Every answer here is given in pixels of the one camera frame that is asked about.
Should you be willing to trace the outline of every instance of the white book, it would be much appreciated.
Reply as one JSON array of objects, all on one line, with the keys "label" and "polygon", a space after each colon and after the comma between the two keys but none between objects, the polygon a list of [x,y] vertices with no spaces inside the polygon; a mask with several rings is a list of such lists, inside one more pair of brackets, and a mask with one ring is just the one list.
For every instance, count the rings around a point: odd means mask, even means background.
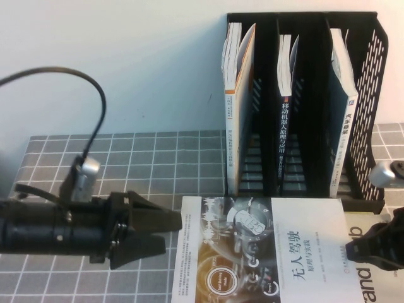
[{"label": "white book", "polygon": [[222,53],[226,106],[226,166],[229,194],[237,195],[252,117],[255,24],[241,40],[241,23],[229,23]]},{"label": "white book", "polygon": [[182,200],[172,303],[363,303],[339,199]]},{"label": "white book", "polygon": [[[347,213],[351,240],[362,237],[374,225],[390,221],[389,215],[363,215]],[[364,302],[403,302],[404,270],[384,271],[367,263],[356,263]]]},{"label": "white book", "polygon": [[276,77],[280,95],[286,97],[292,95],[292,75],[290,74],[290,42],[292,36],[280,35],[279,39]]},{"label": "white book", "polygon": [[328,110],[326,117],[326,144],[330,152],[328,178],[330,180],[330,197],[335,198],[338,192],[341,172],[349,136],[354,120],[358,100],[354,72],[345,47],[341,30],[331,29],[333,52],[331,56]]}]

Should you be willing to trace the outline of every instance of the gray grid mat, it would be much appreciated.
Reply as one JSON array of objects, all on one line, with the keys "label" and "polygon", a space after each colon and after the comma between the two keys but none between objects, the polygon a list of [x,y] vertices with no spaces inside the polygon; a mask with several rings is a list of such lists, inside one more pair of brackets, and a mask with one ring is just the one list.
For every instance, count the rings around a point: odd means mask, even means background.
[{"label": "gray grid mat", "polygon": [[[87,136],[36,136],[17,181],[57,193]],[[95,194],[134,190],[179,210],[183,196],[222,196],[224,132],[104,134],[90,156],[102,169]],[[72,256],[0,256],[3,302],[170,302],[177,233],[165,234],[167,253],[116,271]]]}]

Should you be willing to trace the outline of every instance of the white wall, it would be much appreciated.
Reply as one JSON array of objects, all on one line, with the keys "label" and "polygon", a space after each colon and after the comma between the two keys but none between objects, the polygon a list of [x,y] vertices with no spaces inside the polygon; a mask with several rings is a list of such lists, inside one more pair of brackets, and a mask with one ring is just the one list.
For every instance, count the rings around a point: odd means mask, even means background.
[{"label": "white wall", "polygon": [[[390,41],[377,118],[404,121],[400,2],[0,0],[0,78],[48,65],[88,73],[108,98],[102,133],[222,129],[226,13],[376,9]],[[2,87],[0,102],[0,196],[13,182],[29,136],[89,133],[100,108],[89,84],[60,74]]]}]

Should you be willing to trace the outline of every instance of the file holder divider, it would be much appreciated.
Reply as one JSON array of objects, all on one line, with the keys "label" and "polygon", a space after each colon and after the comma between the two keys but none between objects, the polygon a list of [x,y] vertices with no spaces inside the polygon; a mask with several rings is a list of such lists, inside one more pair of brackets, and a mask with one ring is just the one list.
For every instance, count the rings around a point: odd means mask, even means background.
[{"label": "file holder divider", "polygon": [[[228,22],[241,22],[243,34],[256,23],[254,78],[261,83],[259,111],[254,114],[252,132],[259,134],[262,166],[262,189],[242,194],[263,196],[326,198],[329,184],[325,163],[330,157],[324,144],[324,122],[328,94],[328,75],[332,52],[330,28],[341,28],[353,67],[359,93],[350,142],[344,161],[345,187],[338,193],[345,211],[380,213],[384,190],[367,179],[375,166],[371,138],[377,103],[388,52],[388,38],[375,12],[303,12],[303,13],[230,13]],[[299,35],[296,81],[287,150],[298,146],[302,183],[305,190],[278,190],[276,178],[276,62],[279,34]]]}]

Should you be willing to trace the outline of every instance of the black cylindrical motor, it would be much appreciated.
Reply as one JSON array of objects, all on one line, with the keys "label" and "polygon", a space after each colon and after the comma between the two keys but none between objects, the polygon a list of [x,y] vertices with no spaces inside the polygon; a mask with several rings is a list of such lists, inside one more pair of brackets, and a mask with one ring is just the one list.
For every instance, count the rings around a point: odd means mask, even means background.
[{"label": "black cylindrical motor", "polygon": [[0,253],[89,256],[102,251],[105,209],[96,203],[0,201]]}]

